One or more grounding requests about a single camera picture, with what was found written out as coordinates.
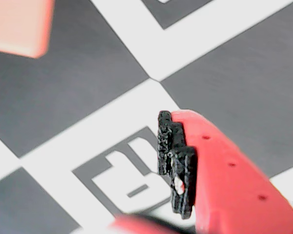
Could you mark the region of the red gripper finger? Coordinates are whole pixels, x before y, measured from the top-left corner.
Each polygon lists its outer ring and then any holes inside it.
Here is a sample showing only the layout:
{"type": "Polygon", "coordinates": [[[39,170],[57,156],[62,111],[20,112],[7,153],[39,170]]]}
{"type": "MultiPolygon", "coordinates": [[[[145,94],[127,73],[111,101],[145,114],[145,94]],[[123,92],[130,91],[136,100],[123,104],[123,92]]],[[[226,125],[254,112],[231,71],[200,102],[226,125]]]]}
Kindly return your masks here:
{"type": "Polygon", "coordinates": [[[124,214],[116,217],[110,225],[124,234],[195,234],[191,227],[178,227],[163,219],[144,214],[124,214]]]}
{"type": "Polygon", "coordinates": [[[293,207],[242,151],[197,112],[161,111],[158,173],[171,204],[205,234],[293,234],[293,207]]]}

